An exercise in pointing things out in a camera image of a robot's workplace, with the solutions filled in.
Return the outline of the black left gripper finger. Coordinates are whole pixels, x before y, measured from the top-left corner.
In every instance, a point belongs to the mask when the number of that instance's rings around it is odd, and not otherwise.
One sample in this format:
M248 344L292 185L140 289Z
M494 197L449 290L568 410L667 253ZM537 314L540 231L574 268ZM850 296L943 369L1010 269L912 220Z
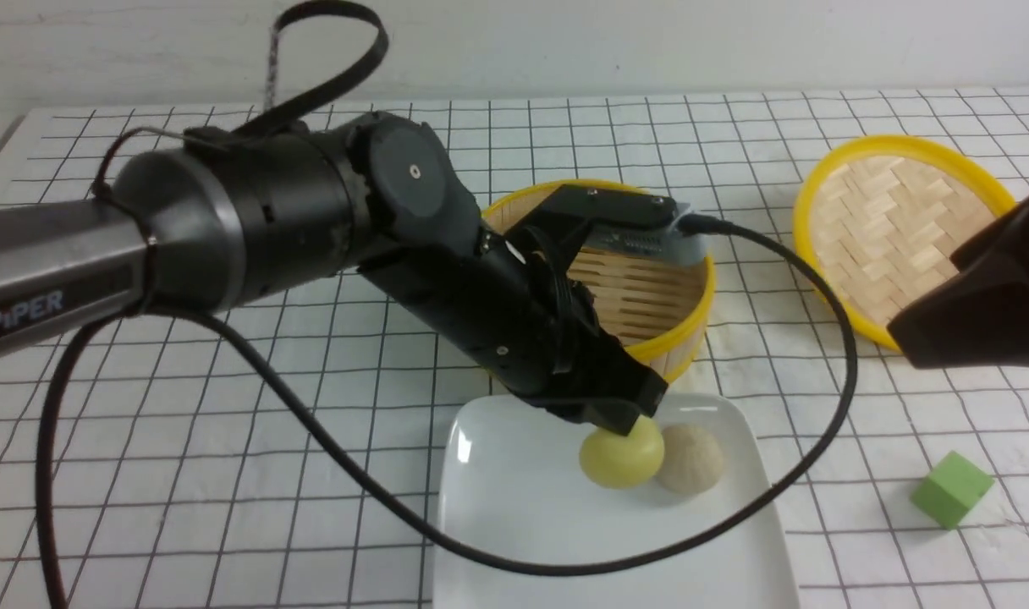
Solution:
M643 416L650 417L651 410L641 404L582 404L580 411L584 423L619 436L629 436Z

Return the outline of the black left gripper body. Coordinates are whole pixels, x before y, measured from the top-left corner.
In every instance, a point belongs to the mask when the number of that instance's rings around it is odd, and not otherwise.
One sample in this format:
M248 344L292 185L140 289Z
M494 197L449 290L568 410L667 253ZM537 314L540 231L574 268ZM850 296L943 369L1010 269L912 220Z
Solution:
M572 423L582 404L653 416L666 381L600 327L592 294L566 277L581 246L558 232L530 222L506 239L467 207L402 211L357 270L534 408Z

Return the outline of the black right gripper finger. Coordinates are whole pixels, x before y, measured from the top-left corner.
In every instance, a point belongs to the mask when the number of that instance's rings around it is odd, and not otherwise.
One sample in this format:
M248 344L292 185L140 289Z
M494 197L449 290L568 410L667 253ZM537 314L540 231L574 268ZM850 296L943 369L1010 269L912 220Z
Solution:
M917 369L1029 369L1029 196L950 257L958 274L887 324Z

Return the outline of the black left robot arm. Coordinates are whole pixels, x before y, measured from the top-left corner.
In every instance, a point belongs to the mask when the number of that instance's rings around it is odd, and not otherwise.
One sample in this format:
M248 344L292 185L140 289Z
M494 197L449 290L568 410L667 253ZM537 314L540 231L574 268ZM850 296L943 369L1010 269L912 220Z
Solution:
M356 268L516 397L625 436L667 382L566 277L593 218L482 218L434 131L386 112L241 141L193 129L92 198L0 208L0 358L119 315L214 313Z

